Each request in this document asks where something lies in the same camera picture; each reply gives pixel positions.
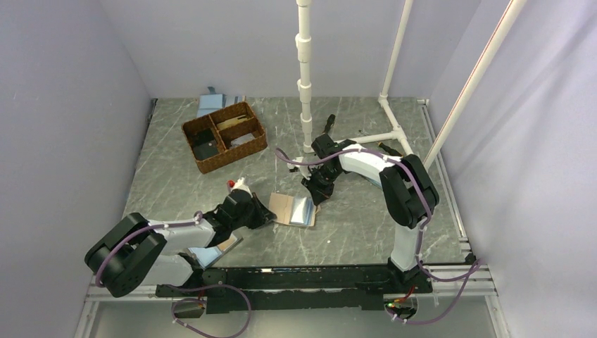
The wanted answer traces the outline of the tan blue card holder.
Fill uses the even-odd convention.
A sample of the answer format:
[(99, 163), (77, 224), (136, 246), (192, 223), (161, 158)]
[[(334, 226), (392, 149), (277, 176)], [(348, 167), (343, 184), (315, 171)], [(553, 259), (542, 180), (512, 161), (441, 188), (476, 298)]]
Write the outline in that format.
[(316, 206), (308, 197), (271, 193), (268, 208), (275, 214), (274, 221), (294, 227), (313, 227)]

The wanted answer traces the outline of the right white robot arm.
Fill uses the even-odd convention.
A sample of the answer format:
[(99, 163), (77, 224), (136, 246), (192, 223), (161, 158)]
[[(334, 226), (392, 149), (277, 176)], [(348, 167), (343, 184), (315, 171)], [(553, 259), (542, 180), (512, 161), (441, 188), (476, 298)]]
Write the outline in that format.
[(355, 173), (378, 184), (387, 211), (396, 223), (389, 264), (389, 286), (405, 292), (420, 274), (420, 252), (425, 228), (439, 203), (439, 194), (420, 158), (392, 156), (367, 149), (353, 140), (334, 142), (322, 134), (312, 144), (318, 161), (301, 161), (302, 184), (315, 205), (328, 200), (342, 173)]

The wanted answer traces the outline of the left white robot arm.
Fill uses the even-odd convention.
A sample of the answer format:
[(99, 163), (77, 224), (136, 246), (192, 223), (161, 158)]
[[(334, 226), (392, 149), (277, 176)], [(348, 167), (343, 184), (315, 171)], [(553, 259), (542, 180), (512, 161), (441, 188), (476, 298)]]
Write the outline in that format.
[(188, 220), (155, 221), (129, 213), (88, 250), (84, 262), (96, 286), (115, 298), (151, 284), (173, 284), (191, 296), (201, 289), (203, 278), (182, 250), (216, 247), (239, 228), (258, 229), (275, 218), (256, 194), (242, 189)]

